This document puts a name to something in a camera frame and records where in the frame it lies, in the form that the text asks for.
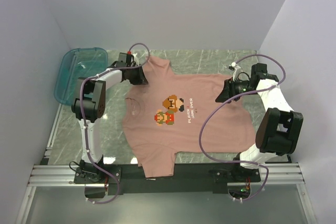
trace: pink t-shirt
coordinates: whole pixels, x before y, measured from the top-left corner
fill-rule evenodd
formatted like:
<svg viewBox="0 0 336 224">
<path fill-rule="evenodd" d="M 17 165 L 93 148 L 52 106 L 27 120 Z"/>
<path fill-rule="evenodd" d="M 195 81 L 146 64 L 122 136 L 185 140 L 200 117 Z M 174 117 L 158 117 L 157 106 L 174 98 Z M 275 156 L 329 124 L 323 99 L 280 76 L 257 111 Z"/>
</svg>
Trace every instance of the pink t-shirt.
<svg viewBox="0 0 336 224">
<path fill-rule="evenodd" d="M 126 95 L 123 130 L 146 177 L 171 176 L 177 152 L 201 152 L 198 135 L 220 103 L 222 74 L 174 74 L 170 61 L 151 56 L 143 66 L 148 85 Z M 255 142 L 250 114 L 242 100 L 221 108 L 205 126 L 207 152 L 242 152 Z"/>
</svg>

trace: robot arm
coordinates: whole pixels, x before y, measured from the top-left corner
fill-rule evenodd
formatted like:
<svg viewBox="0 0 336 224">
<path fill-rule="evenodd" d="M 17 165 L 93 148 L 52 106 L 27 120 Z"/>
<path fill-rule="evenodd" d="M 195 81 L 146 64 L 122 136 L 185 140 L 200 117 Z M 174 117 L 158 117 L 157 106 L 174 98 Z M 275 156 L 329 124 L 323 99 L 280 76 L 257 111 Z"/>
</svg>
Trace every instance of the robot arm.
<svg viewBox="0 0 336 224">
<path fill-rule="evenodd" d="M 216 102 L 224 102 L 237 94 L 248 91 L 275 86 L 271 90 L 255 93 L 261 97 L 266 113 L 256 133 L 256 143 L 240 153 L 239 159 L 264 163 L 275 156 L 293 153 L 299 138 L 303 116 L 293 111 L 288 105 L 278 86 L 277 76 L 267 73 L 266 64 L 257 63 L 251 68 L 249 80 L 243 81 L 239 79 L 242 70 L 235 62 L 230 68 L 235 70 L 234 75 L 231 79 L 225 80 L 224 89 Z M 285 131 L 279 130 L 279 125 L 282 125 Z M 257 168 L 254 164 L 241 163 L 240 165 L 249 169 Z"/>
<path fill-rule="evenodd" d="M 115 61 L 107 70 L 112 68 L 134 67 L 136 59 L 128 52 L 127 54 L 120 53 L 118 61 Z M 106 106 L 106 90 L 117 83 L 124 80 L 129 80 L 133 85 L 148 84 L 148 81 L 143 73 L 142 67 L 133 69 L 123 69 L 109 71 L 100 78 L 89 80 L 85 83 L 83 90 L 83 108 L 86 117 L 87 125 L 87 140 L 85 137 L 85 124 L 82 118 L 80 109 L 80 88 L 85 78 L 79 78 L 77 81 L 75 98 L 71 106 L 71 110 L 75 113 L 80 124 L 82 133 L 83 152 L 80 161 L 82 172 L 86 173 L 91 181 L 97 182 L 101 179 L 101 171 L 97 170 L 91 163 L 87 149 L 90 150 L 90 156 L 98 166 L 103 166 L 103 154 L 100 145 L 99 123 L 100 118 L 105 112 Z"/>
</svg>

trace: t-shirt sleeve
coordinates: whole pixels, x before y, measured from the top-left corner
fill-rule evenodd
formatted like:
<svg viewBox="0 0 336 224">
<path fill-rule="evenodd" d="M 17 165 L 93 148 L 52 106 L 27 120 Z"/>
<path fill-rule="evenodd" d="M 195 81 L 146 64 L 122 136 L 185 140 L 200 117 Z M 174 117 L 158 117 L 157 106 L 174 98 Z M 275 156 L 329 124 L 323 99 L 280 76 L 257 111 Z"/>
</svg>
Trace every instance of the t-shirt sleeve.
<svg viewBox="0 0 336 224">
<path fill-rule="evenodd" d="M 146 178 L 174 174 L 176 150 L 157 144 L 143 144 L 132 148 L 132 150 L 139 166 L 142 165 Z"/>
<path fill-rule="evenodd" d="M 151 56 L 147 64 L 143 66 L 148 81 L 157 78 L 166 78 L 174 75 L 174 72 L 170 66 L 170 60 L 161 59 L 156 56 Z"/>
</svg>

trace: transparent blue bin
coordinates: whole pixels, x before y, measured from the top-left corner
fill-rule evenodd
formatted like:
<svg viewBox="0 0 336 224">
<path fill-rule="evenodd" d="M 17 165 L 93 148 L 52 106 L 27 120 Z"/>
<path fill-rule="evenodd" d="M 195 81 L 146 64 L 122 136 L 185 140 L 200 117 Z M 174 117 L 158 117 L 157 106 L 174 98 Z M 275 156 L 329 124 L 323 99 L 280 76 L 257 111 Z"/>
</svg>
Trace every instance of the transparent blue bin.
<svg viewBox="0 0 336 224">
<path fill-rule="evenodd" d="M 61 104 L 71 105 L 77 79 L 101 73 L 107 66 L 108 54 L 102 48 L 77 48 L 67 52 L 59 68 L 54 90 L 55 99 Z"/>
</svg>

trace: gray marble table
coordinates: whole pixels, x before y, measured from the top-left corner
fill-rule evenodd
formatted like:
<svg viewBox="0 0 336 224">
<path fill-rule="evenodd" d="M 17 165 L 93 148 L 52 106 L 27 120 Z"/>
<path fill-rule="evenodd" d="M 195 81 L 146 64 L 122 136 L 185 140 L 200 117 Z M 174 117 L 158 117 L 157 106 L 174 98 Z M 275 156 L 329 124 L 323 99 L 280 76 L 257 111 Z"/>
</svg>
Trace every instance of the gray marble table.
<svg viewBox="0 0 336 224">
<path fill-rule="evenodd" d="M 110 63 L 118 59 L 119 52 L 119 50 L 108 51 Z M 134 53 L 137 54 L 140 62 L 144 61 L 146 55 L 144 50 L 135 50 Z M 232 75 L 232 71 L 227 66 L 240 57 L 253 53 L 252 50 L 151 50 L 152 55 L 169 59 L 176 74 L 222 73 Z M 250 73 L 251 65 L 257 62 L 256 57 L 251 57 L 239 65 Z M 100 123 L 104 162 L 117 164 L 137 162 L 126 141 L 121 125 L 126 112 L 124 96 L 130 88 L 129 82 L 125 81 L 107 91 L 106 111 Z M 246 96 L 243 99 L 243 105 L 251 115 L 254 128 L 258 129 L 265 113 L 260 97 L 258 95 Z M 62 105 L 57 125 L 48 164 L 66 165 L 70 161 L 80 161 L 82 153 L 81 132 L 69 106 Z M 212 155 L 216 158 L 232 160 L 236 153 L 214 153 Z M 202 153 L 178 153 L 175 162 L 206 163 L 211 160 Z"/>
</svg>

